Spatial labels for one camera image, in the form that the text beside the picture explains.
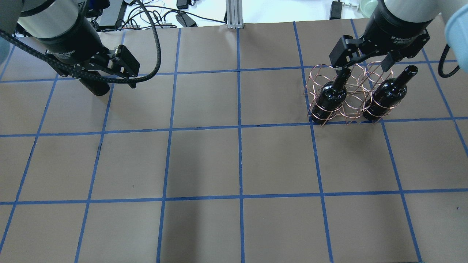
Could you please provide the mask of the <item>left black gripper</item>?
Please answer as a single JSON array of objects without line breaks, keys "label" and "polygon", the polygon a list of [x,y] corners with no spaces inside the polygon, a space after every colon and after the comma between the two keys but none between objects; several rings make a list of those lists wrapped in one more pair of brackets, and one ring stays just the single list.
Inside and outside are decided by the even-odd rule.
[{"label": "left black gripper", "polygon": [[[83,16],[27,16],[26,30],[46,48],[46,53],[67,65],[100,76],[95,65],[111,62],[114,75],[124,79],[137,77],[140,63],[125,45],[113,50],[105,47],[91,23]],[[80,78],[93,95],[104,96],[110,91],[106,82]]]}]

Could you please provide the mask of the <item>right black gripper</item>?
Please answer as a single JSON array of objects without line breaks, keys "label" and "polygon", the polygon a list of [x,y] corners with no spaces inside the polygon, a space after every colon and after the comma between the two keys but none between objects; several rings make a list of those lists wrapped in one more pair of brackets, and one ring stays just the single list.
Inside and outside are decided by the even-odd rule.
[{"label": "right black gripper", "polygon": [[365,55],[387,54],[381,62],[382,72],[386,73],[402,58],[414,58],[422,50],[430,39],[426,30],[430,22],[429,19],[422,22],[401,19],[386,4],[378,4],[361,38],[343,35],[338,40],[329,54],[330,65],[342,70],[363,62]]}]

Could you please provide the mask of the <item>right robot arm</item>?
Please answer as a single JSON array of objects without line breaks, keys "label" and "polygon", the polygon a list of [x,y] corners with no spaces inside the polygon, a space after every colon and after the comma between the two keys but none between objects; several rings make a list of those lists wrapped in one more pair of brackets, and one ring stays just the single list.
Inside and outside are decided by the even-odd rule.
[{"label": "right robot arm", "polygon": [[467,71],[467,8],[466,0],[379,0],[361,37],[343,35],[338,40],[329,55],[331,66],[341,70],[385,56],[381,67],[386,72],[420,52],[430,39],[426,28],[441,14],[446,43]]}]

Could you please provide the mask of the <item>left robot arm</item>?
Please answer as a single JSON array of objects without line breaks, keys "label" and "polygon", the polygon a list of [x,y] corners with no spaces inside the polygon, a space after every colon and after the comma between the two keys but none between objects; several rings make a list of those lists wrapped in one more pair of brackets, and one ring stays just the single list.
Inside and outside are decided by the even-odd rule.
[{"label": "left robot arm", "polygon": [[63,77],[77,78],[96,96],[110,86],[101,72],[128,79],[140,64],[124,45],[108,49],[86,18],[85,0],[2,0],[1,30],[13,33],[14,18],[45,48],[49,65]]}]

